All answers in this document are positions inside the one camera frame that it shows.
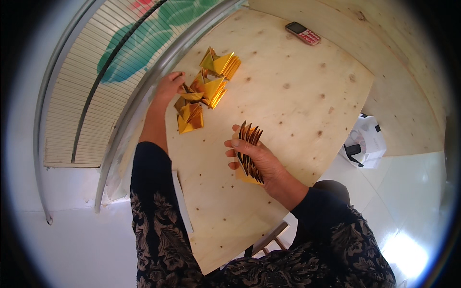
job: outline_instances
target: mobile phone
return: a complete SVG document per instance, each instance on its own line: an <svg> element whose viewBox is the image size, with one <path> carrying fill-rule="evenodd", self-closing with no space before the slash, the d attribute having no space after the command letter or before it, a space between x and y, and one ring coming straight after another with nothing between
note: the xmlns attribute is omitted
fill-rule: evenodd
<svg viewBox="0 0 461 288"><path fill-rule="evenodd" d="M302 26L298 22L291 22L287 24L285 29L309 45L314 46L320 43L320 37L317 34Z"/></svg>

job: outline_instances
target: white plastic bag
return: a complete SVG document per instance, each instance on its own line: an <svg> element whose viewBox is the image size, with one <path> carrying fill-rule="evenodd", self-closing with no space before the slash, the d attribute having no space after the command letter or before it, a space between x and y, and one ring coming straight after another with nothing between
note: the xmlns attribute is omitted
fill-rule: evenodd
<svg viewBox="0 0 461 288"><path fill-rule="evenodd" d="M339 153L349 163L365 169L376 169L386 152L381 128L375 117L360 114Z"/></svg>

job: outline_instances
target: black patterned sleeve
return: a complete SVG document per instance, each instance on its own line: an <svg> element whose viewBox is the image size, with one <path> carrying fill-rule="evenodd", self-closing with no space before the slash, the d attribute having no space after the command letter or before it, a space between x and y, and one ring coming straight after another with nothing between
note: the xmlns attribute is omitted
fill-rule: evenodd
<svg viewBox="0 0 461 288"><path fill-rule="evenodd" d="M346 268L352 287L395 287L394 273L379 251L374 235L360 213L328 191L310 188L292 211L306 230L330 246Z"/></svg>
<svg viewBox="0 0 461 288"><path fill-rule="evenodd" d="M130 190L138 288L194 287L203 275L179 213L171 160L157 145L138 144Z"/></svg>

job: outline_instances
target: floral pattern clothing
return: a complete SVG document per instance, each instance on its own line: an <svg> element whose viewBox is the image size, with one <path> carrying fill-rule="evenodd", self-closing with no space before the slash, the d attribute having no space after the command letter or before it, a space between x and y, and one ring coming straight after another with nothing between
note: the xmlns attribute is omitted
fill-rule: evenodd
<svg viewBox="0 0 461 288"><path fill-rule="evenodd" d="M138 288L395 287L394 274L366 220L328 191L310 188L291 212L312 237L297 247L229 262L204 276L179 214L171 160L157 145L139 143L131 178Z"/></svg>

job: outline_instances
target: phone screen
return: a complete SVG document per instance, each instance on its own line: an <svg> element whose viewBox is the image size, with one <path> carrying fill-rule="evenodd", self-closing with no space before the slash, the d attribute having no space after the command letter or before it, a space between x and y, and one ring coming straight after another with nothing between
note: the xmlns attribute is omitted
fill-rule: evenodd
<svg viewBox="0 0 461 288"><path fill-rule="evenodd" d="M295 32L296 34L299 34L302 31L305 31L307 29L306 27L302 26L301 24L299 24L297 22L293 22L287 28L290 29L291 31Z"/></svg>

